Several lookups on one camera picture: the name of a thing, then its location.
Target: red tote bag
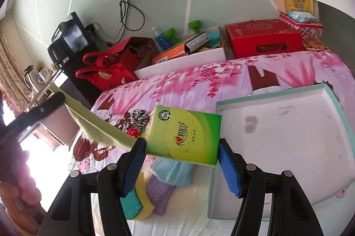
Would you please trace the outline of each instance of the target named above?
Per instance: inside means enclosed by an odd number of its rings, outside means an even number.
[[[98,57],[95,62],[90,62],[88,60],[90,56]],[[88,80],[101,91],[138,80],[136,75],[121,63],[121,56],[105,52],[92,52],[84,56],[83,62],[90,66],[77,70],[76,77]]]

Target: yellow cloth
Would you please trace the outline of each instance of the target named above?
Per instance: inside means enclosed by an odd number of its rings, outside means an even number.
[[[140,172],[137,178],[136,185],[134,187],[136,189],[139,202],[141,202],[143,208],[139,212],[139,214],[133,218],[133,220],[146,219],[150,214],[152,214],[153,210],[155,209],[146,192],[146,186],[147,183],[144,181],[144,173]]]
[[[64,103],[78,126],[86,133],[87,137],[95,142],[103,142],[115,147],[123,147],[131,150],[136,138],[122,132],[119,128],[112,126],[103,119],[100,119],[90,110],[85,108],[79,101],[73,99],[56,85],[51,83],[49,89],[53,93],[63,93]]]

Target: curtain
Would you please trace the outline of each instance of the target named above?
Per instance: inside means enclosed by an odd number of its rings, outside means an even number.
[[[0,26],[0,89],[3,100],[17,116],[30,103],[31,90],[24,83],[24,76],[16,65],[14,55],[8,46],[5,33]]]

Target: white cardboard box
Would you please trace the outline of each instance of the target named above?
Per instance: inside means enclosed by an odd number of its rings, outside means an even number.
[[[213,33],[217,31],[222,34],[219,27],[206,30],[207,33]],[[191,35],[179,37],[179,39],[185,40],[189,37],[191,37]],[[171,59],[159,64],[141,68],[139,70],[134,71],[134,73],[137,78],[141,80],[148,77],[159,76],[164,73],[171,73],[207,64],[220,63],[228,59],[226,54],[229,54],[229,50],[230,46],[228,44],[228,41],[225,41],[225,47],[223,48],[207,50],[188,56],[181,56],[176,59]]]
[[[355,139],[331,89],[313,85],[217,103],[221,138],[264,172],[291,170],[311,203],[355,179]],[[213,169],[208,217],[236,219],[242,199],[230,192],[220,165]],[[266,194],[263,216],[270,214]]]

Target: printed logo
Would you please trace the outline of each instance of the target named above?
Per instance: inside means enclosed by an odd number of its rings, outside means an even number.
[[[170,112],[168,110],[162,110],[159,112],[159,119],[161,119],[162,121],[166,121],[169,120],[170,118]]]
[[[249,30],[264,31],[273,28],[273,25],[265,21],[264,22],[251,21],[249,24],[246,25],[246,28]]]
[[[188,134],[188,129],[189,127],[185,123],[179,122],[179,129],[177,131],[177,136],[174,137],[175,143],[177,143],[178,146],[183,146],[185,145],[185,140],[187,139],[187,134]]]

